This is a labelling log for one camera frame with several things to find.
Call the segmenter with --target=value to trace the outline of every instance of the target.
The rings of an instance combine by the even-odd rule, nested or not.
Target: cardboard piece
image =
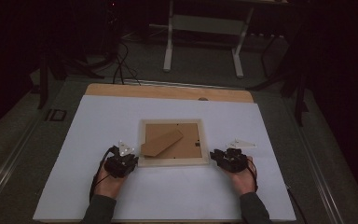
[[[173,145],[177,141],[183,138],[182,133],[179,130],[174,130],[169,133],[165,133],[158,138],[154,138],[141,145],[141,153],[144,156],[155,157],[167,147]]]
[[[197,123],[148,123],[145,126],[145,142],[154,142],[160,136],[175,130],[183,135],[179,141],[160,151],[157,156],[145,158],[148,160],[202,158]]]

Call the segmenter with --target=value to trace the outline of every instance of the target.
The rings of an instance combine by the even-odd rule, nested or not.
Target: white tabletop
[[[257,104],[86,95],[80,102],[34,213],[46,222],[80,220],[104,152],[122,140],[140,151],[142,119],[202,119],[207,147],[238,138],[257,147],[257,194],[274,220],[295,220]],[[137,167],[117,198],[114,220],[240,220],[239,199],[214,161],[203,166]]]

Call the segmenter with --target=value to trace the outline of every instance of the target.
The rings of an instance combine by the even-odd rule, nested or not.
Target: desk
[[[210,101],[194,100],[199,98]],[[135,147],[137,153],[140,119],[172,118],[202,118],[210,150],[223,149],[235,137],[254,141],[257,148],[245,152],[255,158],[258,195],[271,218],[296,219],[263,120],[252,101],[247,91],[90,85],[34,219],[45,222],[81,219],[88,206],[90,181],[107,148],[123,140]],[[116,221],[241,219],[238,196],[215,162],[204,166],[136,168],[117,200]]]
[[[168,19],[168,41],[167,41],[167,48],[165,51],[165,59],[164,59],[164,67],[163,67],[163,70],[165,72],[171,71],[172,32],[174,29],[177,29],[177,30],[214,33],[214,34],[224,34],[224,35],[238,35],[239,36],[238,44],[235,48],[232,49],[232,58],[233,58],[237,77],[239,78],[243,77],[240,52],[241,52],[243,41],[246,37],[246,32],[251,22],[252,15],[255,10],[254,4],[287,5],[288,2],[286,0],[282,0],[281,2],[274,1],[274,0],[242,0],[242,1],[231,1],[231,3],[232,2],[236,2],[237,4],[238,3],[251,4],[248,6],[247,10],[244,10],[245,11],[244,13],[246,13],[246,17],[244,17],[242,21],[175,14],[173,11],[173,0],[170,1],[169,19]]]

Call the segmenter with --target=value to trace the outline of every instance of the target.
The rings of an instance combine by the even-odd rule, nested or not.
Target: gray sleeve
[[[92,196],[86,215],[80,223],[82,224],[108,224],[111,223],[113,212],[115,211],[116,200],[102,196]]]
[[[248,224],[265,224],[272,223],[269,220],[269,212],[257,194],[246,193],[240,196],[241,216],[245,223]]]

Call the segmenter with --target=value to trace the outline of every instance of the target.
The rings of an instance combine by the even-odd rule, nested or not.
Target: table leg
[[[172,61],[172,16],[173,16],[173,0],[170,1],[170,17],[168,18],[168,43],[167,49],[165,50],[165,59],[164,59],[164,72],[171,71],[171,61]]]
[[[246,32],[249,27],[249,22],[251,21],[252,15],[254,12],[254,8],[251,7],[248,12],[248,16],[246,18],[246,21],[243,23],[241,33],[240,33],[240,41],[238,42],[238,45],[236,48],[232,49],[232,59],[234,61],[235,66],[235,74],[237,77],[242,78],[243,72],[242,72],[242,66],[241,66],[241,59],[240,59],[240,52],[243,44],[243,40],[246,37]]]

